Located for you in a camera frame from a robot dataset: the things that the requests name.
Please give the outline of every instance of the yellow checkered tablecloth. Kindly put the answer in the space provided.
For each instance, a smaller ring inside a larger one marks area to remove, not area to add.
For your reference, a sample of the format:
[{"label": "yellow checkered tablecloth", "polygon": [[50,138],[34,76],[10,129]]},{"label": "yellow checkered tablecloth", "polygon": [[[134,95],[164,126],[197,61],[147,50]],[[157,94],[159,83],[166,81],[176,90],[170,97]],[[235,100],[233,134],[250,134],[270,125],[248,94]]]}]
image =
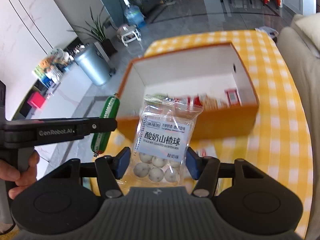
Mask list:
[{"label": "yellow checkered tablecloth", "polygon": [[[260,100],[255,127],[247,137],[196,141],[190,146],[199,149],[214,144],[221,162],[233,163],[236,158],[244,158],[295,192],[303,203],[296,232],[304,237],[312,201],[311,140],[298,91],[268,35],[229,31],[173,37],[153,42],[145,57],[228,41],[238,51]],[[131,146],[130,141],[119,140],[117,132],[113,133],[105,154],[115,155],[124,146]],[[230,180],[225,179],[222,189],[230,185]]]}]

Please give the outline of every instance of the silver trash can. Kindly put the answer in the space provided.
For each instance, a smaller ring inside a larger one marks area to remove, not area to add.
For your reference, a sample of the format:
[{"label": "silver trash can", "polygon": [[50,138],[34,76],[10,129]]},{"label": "silver trash can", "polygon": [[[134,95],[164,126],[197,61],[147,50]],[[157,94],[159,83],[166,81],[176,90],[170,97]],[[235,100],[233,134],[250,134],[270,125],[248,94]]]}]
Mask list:
[{"label": "silver trash can", "polygon": [[96,86],[101,86],[110,79],[111,68],[94,44],[89,44],[78,53],[75,62]]}]

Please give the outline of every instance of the gray floor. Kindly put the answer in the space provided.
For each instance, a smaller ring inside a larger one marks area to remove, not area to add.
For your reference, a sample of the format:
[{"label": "gray floor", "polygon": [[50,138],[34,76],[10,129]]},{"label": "gray floor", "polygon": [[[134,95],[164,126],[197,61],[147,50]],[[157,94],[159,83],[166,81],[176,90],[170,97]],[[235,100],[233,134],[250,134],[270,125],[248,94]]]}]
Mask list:
[{"label": "gray floor", "polygon": [[[170,6],[159,6],[148,17],[147,25],[141,29],[142,41],[133,41],[125,47],[116,38],[112,41],[118,53],[111,57],[109,65],[116,68],[116,74],[101,87],[92,86],[81,101],[73,117],[97,117],[104,101],[119,87],[129,61],[143,56],[149,45],[159,39],[221,30],[254,29],[269,26],[278,32],[288,26],[293,16],[284,8],[276,9],[269,3],[263,6],[261,0],[176,0]],[[58,144],[47,172],[71,158],[82,162],[92,160],[91,136],[83,140]]]}]

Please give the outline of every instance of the finger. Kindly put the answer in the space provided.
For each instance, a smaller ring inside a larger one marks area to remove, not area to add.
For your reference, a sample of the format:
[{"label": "finger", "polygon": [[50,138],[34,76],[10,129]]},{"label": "finger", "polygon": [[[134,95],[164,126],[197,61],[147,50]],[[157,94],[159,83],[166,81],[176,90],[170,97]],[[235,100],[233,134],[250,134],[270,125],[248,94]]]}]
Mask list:
[{"label": "finger", "polygon": [[36,182],[37,167],[29,167],[21,173],[20,179],[16,181],[17,186],[31,185]]},{"label": "finger", "polygon": [[29,157],[29,166],[35,167],[39,163],[40,157],[36,150],[33,151],[31,156]]},{"label": "finger", "polygon": [[3,160],[0,160],[0,179],[8,181],[16,181],[20,178],[20,172],[6,163]]},{"label": "finger", "polygon": [[20,187],[14,187],[12,189],[9,190],[8,195],[11,199],[15,199],[15,197],[17,195],[19,195],[22,191],[24,191],[27,187],[29,187],[30,185],[27,186],[20,186]]}]

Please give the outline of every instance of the black plant pot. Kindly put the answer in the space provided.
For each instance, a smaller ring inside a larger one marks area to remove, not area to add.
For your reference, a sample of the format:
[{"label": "black plant pot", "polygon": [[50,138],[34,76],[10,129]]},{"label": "black plant pot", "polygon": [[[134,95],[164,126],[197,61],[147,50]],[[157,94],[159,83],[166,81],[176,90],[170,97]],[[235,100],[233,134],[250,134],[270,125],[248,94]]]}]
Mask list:
[{"label": "black plant pot", "polygon": [[109,39],[106,39],[101,43],[101,46],[104,50],[104,52],[108,55],[108,57],[111,57],[113,54],[118,52],[115,47],[112,45],[111,41]]}]

